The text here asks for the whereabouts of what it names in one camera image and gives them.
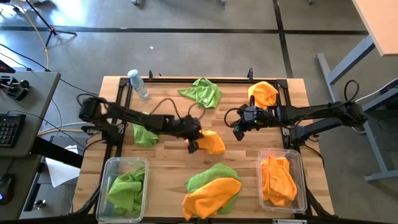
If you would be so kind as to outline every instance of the green cloth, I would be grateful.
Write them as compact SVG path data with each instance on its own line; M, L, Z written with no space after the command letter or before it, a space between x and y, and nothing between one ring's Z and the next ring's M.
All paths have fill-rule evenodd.
M116 178L108 193L108 201L115 205L116 214L139 215L141 213L144 177L145 167L141 167Z
M153 146L157 140L159 140L159 137L146 130L141 125L138 124L133 124L134 128L134 144L141 146L141 147L151 147Z
M205 108L216 108L221 98L221 90L218 85L207 78L199 78L191 88L179 90L179 94L196 100L197 104Z
M235 170L229 168L228 166L222 163L217 163L212 167L210 167L210 169L191 177L189 180L186 181L185 187L187 188L188 193L191 194L194 193L194 191L198 190L199 188L203 187L204 185L210 183L211 181L222 177L232 177L238 181L241 181ZM229 212L231 212L232 204L237 199L238 194L239 193L232 196L229 202L226 204L226 206L224 208L220 208L217 211L217 213L228 214Z

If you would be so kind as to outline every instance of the orange towel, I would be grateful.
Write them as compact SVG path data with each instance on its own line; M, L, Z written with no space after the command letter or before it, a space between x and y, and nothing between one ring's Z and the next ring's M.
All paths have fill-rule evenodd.
M182 202L182 212L186 221L192 215L206 218L217 215L217 210L225 207L232 196L239 192L242 184L232 178L224 177L215 179L192 194L187 194Z
M254 105L266 109L267 106L273 106L276 103L276 94L278 91L267 82L259 82L249 87L248 97L254 96Z
M209 154L224 153L225 145L217 132L205 130L200 130L199 132L203 135L203 138L196 140L200 149L206 150Z
M269 156L261 162L262 199L270 200L274 205L286 206L294 200L297 188L289 174L289 161Z

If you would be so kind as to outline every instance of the concrete floor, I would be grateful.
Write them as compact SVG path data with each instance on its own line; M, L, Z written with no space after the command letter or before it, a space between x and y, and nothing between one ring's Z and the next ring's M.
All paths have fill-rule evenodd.
M312 6L307 0L279 0L279 6L284 29L366 30L350 0L315 0ZM129 1L115 4L110 0L101 3L53 0L37 8L58 26L277 29L272 0L228 0L225 8L217 5L215 0L147 0L142 9ZM34 19L42 25L37 17ZM23 15L9 8L0 16L0 24L30 26ZM363 37L286 35L293 76L305 80L311 105L331 101L315 54L325 53L330 67L334 67ZM45 64L45 55L35 32L2 30L0 43ZM125 75L133 68L145 75L151 69L163 76L243 77L252 67L255 77L286 77L278 34L80 32L76 37L66 34L54 37L49 46L50 69L60 72L64 80L96 93L103 76ZM0 51L40 70L23 58L4 49ZM4 61L17 66L9 60ZM397 77L397 62L398 58L381 58L377 50L372 51L338 82L340 96L343 96L344 84L350 79L361 85L357 98L372 93ZM57 87L54 100L64 123L80 121L76 94L64 83ZM59 124L53 104L46 118ZM396 132L389 134L392 138L397 137ZM365 175L379 171L366 136L358 135L350 128L336 128L321 134L320 149L337 215L398 223L398 179L373 184L364 180ZM395 161L398 159L396 149L388 149L387 155ZM69 201L62 203L66 208Z

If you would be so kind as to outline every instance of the wooden tabletop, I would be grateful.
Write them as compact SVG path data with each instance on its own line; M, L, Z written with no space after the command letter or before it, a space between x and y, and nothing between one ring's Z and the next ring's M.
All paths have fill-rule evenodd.
M398 56L398 1L353 0L381 56Z
M120 77L104 77L100 96L115 101ZM294 106L308 106L307 93L302 79L287 79L290 99ZM151 148L134 145L132 125L129 125L124 138L123 157L145 157L149 161L149 180L145 217L183 217L182 201L186 194L184 183L190 177L203 172L213 164L222 162L233 168L243 184L241 193L230 214L218 215L219 218L290 218L291 213L268 212L259 204L257 189L256 159L258 150L263 148L282 149L280 128L264 128L247 132L242 141L237 141L232 129L225 126L223 118L226 111L248 103L250 84L218 84L223 92L220 103L215 109L205 111L200 120L203 129L216 131L223 139L226 151L222 155L209 155L203 150L189 154L182 139L161 135L159 142ZM188 107L194 102L182 97L177 90L188 88L191 83L146 83L150 100L144 102L133 92L130 108L150 112L165 97L172 98L181 116L187 114ZM156 113L175 114L171 102L166 101ZM193 116L201 115L200 108L191 111ZM237 119L236 113L228 115L228 121ZM307 142L319 151L318 144ZM101 166L105 145L93 144L86 150L81 166L75 196L74 209L78 210L90 197L100 181ZM301 148L307 185L324 209L333 213L328 184L321 159L305 147Z

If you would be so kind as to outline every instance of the plastic container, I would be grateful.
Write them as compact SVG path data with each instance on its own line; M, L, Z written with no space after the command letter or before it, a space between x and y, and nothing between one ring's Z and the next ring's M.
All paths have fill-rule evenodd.
M142 186L141 214L137 215L118 215L114 213L114 205L108 202L108 192L114 180L126 172L135 171L145 166L145 177ZM96 218L98 223L137 223L142 220L145 213L146 192L148 183L149 163L145 158L140 157L114 157L105 163L104 173L101 181Z
M145 86L142 78L138 75L138 71L136 69L133 69L129 73L127 73L127 76L130 78L130 84L132 85L133 89L135 89L138 96L142 100L148 100L149 94L147 87Z
M297 195L293 201L289 202L287 207L280 207L274 205L270 200L263 202L262 200L262 172L261 161L267 159L268 156L286 157L289 160L289 172L297 187ZM307 197L305 195L305 182L303 172L303 162L301 155L295 150L289 149L261 149L257 159L257 176L258 176L258 190L260 206L265 210L272 212L289 212L289 213L303 213L307 209Z

